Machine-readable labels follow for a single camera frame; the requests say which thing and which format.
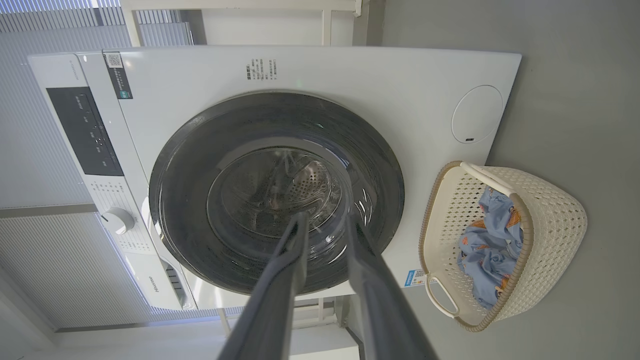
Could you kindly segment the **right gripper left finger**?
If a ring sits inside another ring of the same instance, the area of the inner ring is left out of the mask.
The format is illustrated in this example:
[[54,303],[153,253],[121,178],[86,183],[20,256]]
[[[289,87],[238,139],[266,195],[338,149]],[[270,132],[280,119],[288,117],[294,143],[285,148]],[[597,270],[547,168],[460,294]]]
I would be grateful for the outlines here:
[[295,214],[217,360],[288,360],[295,297],[307,278],[309,215]]

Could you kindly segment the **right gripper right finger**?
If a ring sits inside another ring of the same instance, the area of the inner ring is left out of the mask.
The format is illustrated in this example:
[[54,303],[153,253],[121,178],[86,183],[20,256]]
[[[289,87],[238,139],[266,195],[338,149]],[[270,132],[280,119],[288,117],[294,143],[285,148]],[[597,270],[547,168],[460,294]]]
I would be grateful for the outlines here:
[[439,360],[361,215],[345,219],[349,283],[360,300],[365,360]]

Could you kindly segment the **blue cartoon print garment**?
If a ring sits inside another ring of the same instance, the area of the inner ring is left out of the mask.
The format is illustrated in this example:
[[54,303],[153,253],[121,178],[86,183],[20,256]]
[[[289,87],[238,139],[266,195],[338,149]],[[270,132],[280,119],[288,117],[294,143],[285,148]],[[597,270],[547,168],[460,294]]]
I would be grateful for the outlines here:
[[484,216],[459,238],[457,265],[471,278],[473,298],[491,309],[506,290],[521,254],[521,214],[509,196],[489,186],[478,205]]

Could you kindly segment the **dark round washer door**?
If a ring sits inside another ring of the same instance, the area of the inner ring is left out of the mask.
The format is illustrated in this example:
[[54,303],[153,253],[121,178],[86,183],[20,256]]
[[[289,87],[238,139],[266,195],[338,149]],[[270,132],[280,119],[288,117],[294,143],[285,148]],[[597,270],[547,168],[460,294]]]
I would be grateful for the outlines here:
[[361,116],[330,100],[289,91],[253,92],[190,119],[170,137],[151,171],[153,225],[183,268],[226,291],[251,294],[289,223],[275,238],[244,232],[221,236],[211,226],[208,203],[211,186],[226,166],[266,148],[295,148],[320,157],[342,189],[328,221],[311,228],[308,217],[301,295],[348,279],[345,220],[350,209],[361,216],[377,251],[391,243],[402,219],[405,182],[386,139]]

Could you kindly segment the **steel washing machine drum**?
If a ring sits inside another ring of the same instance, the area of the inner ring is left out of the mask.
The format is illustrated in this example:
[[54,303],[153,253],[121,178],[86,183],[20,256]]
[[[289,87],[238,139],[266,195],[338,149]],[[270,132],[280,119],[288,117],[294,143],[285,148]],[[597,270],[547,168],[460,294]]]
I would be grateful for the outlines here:
[[338,175],[317,155],[272,147],[242,155],[215,178],[207,214],[219,236],[244,233],[275,239],[293,215],[306,212],[310,227],[326,223],[341,202]]

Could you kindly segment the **white front-load washing machine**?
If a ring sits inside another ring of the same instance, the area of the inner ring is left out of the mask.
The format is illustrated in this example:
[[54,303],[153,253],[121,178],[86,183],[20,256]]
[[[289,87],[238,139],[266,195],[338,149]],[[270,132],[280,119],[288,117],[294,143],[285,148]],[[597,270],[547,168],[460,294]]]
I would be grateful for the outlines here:
[[[133,99],[118,99],[103,52],[121,54]],[[482,166],[499,125],[475,143],[451,130],[467,92],[491,85],[503,112],[521,55],[387,47],[137,47],[30,55],[29,66],[99,214],[123,208],[135,226],[109,234],[149,305],[167,310],[244,306],[249,295],[227,291],[185,269],[153,224],[149,206],[154,164],[190,119],[230,98],[295,92],[348,109],[384,137],[402,171],[405,195],[398,229],[381,251],[397,284],[419,269],[418,241],[432,187],[448,163]],[[83,173],[47,88],[89,87],[123,177]]]

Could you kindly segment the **blue white energy label sticker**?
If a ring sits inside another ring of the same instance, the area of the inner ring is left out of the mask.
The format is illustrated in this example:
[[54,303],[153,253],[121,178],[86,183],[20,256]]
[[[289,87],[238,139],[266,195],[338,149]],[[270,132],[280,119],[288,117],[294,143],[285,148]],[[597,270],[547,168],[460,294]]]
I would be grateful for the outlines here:
[[407,272],[403,287],[426,286],[436,283],[436,280],[421,269],[410,269]]

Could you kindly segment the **white control knob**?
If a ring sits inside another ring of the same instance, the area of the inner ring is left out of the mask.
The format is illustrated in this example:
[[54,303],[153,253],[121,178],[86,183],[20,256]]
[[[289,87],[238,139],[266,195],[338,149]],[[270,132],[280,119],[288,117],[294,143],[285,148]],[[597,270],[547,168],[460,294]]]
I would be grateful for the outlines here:
[[100,215],[103,225],[110,233],[123,235],[135,227],[135,219],[125,209],[111,207]]

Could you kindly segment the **cream perforated laundry basket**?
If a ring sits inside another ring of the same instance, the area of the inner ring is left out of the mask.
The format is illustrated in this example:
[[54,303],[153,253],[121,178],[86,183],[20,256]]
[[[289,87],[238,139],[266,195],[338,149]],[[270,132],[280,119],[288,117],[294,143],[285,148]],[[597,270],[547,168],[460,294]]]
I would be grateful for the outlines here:
[[[514,203],[523,248],[496,305],[485,309],[473,296],[473,280],[457,265],[458,240],[483,218],[486,187]],[[558,282],[586,233],[585,208],[573,196],[533,174],[510,167],[449,162],[430,192],[418,242],[429,300],[469,332],[530,310]]]

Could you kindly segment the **round white filter cover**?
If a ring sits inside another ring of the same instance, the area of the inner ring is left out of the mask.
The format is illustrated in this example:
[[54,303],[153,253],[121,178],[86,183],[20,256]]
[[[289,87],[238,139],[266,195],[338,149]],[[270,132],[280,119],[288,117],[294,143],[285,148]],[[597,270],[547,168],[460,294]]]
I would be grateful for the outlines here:
[[482,141],[499,125],[503,97],[491,85],[480,85],[467,92],[457,103],[451,118],[451,131],[462,144]]

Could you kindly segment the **black control panel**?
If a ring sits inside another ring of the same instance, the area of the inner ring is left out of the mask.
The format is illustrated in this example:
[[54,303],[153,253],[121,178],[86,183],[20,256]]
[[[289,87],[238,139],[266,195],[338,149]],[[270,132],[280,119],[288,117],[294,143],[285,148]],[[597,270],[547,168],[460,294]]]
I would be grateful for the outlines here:
[[47,88],[46,93],[83,173],[123,177],[90,88]]

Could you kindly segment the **dark QR code sticker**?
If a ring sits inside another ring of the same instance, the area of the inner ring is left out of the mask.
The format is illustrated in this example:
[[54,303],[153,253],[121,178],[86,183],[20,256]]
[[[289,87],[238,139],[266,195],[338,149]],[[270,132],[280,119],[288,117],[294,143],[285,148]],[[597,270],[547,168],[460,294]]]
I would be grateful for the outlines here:
[[130,82],[128,81],[128,77],[126,75],[124,60],[122,59],[121,53],[119,51],[103,51],[102,55],[116,97],[119,100],[132,100],[134,96],[133,92],[131,91]]

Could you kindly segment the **white frame furniture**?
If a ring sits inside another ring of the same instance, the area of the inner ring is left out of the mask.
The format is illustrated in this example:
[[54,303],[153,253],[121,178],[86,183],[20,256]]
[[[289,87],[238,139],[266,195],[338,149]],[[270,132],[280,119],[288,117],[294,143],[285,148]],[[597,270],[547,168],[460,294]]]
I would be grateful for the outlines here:
[[365,0],[119,0],[130,42],[144,45],[140,20],[176,10],[194,44],[352,45],[349,29]]

